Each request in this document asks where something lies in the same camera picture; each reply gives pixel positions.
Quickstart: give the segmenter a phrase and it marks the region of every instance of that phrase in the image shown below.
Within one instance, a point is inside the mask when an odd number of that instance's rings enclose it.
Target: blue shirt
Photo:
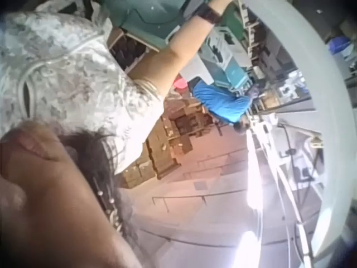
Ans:
[[[197,83],[193,89],[193,95],[209,111],[229,123],[236,123],[250,106],[250,98],[247,96],[236,97],[235,94],[213,85],[207,85],[203,81]]]

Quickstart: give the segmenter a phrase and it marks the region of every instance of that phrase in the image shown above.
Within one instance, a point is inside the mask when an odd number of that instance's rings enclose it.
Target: light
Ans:
[[[292,71],[291,73],[288,74],[289,78],[293,78],[298,74],[298,71]]]
[[[251,130],[247,131],[248,148],[248,191],[247,204],[257,211],[263,210],[262,178],[259,172],[259,164]]]
[[[245,232],[240,240],[231,268],[258,268],[261,246],[252,231]]]

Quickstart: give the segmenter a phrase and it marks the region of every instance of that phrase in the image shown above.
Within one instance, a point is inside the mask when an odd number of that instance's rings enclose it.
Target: metal frame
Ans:
[[[354,195],[357,131],[350,98],[324,42],[294,7],[281,0],[244,2],[292,56],[304,74],[318,110],[314,113],[324,138],[327,183],[311,244],[313,257],[317,259],[340,237]]]

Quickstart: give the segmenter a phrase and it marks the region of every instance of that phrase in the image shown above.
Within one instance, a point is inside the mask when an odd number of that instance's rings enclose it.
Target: man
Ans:
[[[245,133],[249,125],[240,121],[252,100],[259,94],[256,85],[253,85],[245,96],[237,97],[227,89],[207,85],[197,77],[189,82],[189,90],[214,117],[232,125],[237,132]]]

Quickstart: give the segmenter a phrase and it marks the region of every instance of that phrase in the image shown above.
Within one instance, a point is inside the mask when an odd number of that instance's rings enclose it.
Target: skin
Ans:
[[[209,5],[223,14],[230,2]],[[165,97],[212,28],[193,17],[166,49],[147,54],[129,76],[151,82]],[[25,122],[0,143],[0,242],[16,259],[26,267],[141,267],[49,128]]]

